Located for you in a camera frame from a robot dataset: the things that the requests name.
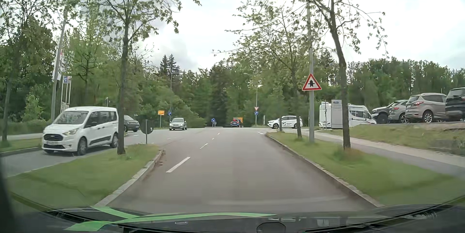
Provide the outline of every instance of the car wheel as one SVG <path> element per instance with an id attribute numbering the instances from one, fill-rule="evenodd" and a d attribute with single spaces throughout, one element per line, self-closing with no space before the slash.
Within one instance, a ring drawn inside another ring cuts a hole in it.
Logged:
<path id="1" fill-rule="evenodd" d="M 115 134 L 113 134 L 113 139 L 112 139 L 112 143 L 110 143 L 110 147 L 112 148 L 118 147 L 118 134 L 116 132 Z"/>
<path id="2" fill-rule="evenodd" d="M 386 124 L 387 123 L 387 115 L 384 113 L 380 113 L 376 118 L 376 123 L 378 124 Z"/>
<path id="3" fill-rule="evenodd" d="M 408 119 L 405 117 L 405 114 L 402 113 L 399 117 L 399 122 L 400 123 L 408 123 Z"/>
<path id="4" fill-rule="evenodd" d="M 78 142 L 78 156 L 85 155 L 87 153 L 87 140 L 81 138 Z"/>
<path id="5" fill-rule="evenodd" d="M 423 118 L 422 118 L 423 122 L 431 123 L 433 121 L 433 118 L 434 118 L 433 112 L 427 110 L 423 113 Z"/>

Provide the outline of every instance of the car headlight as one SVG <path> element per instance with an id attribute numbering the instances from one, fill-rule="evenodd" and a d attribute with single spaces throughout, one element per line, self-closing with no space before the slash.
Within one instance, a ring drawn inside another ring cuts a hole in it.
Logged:
<path id="1" fill-rule="evenodd" d="M 74 134 L 76 134 L 76 132 L 78 132 L 78 129 L 79 128 L 67 131 L 67 132 L 63 133 L 63 135 L 74 135 Z"/>

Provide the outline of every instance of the triangular warning sign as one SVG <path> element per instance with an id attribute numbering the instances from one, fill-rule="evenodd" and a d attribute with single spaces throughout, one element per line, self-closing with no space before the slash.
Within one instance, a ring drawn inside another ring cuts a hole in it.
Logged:
<path id="1" fill-rule="evenodd" d="M 313 74 L 310 74 L 307 78 L 307 81 L 304 84 L 304 87 L 302 87 L 303 91 L 319 91 L 321 90 L 321 86 L 313 76 Z"/>

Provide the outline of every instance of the white camper van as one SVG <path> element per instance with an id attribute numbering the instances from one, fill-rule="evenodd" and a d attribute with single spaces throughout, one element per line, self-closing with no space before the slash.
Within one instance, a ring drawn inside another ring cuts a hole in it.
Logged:
<path id="1" fill-rule="evenodd" d="M 349 104 L 349 127 L 359 124 L 376 124 L 364 105 Z M 322 102 L 319 109 L 320 128 L 342 128 L 342 103 L 333 99 L 331 103 Z"/>

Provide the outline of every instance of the beige suv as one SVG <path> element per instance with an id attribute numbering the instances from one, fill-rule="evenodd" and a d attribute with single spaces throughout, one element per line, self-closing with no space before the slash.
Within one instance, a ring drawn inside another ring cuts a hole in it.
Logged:
<path id="1" fill-rule="evenodd" d="M 447 120 L 445 98 L 442 93 L 422 93 L 411 96 L 405 105 L 405 118 L 410 122 L 422 120 L 430 123 L 435 120 Z"/>

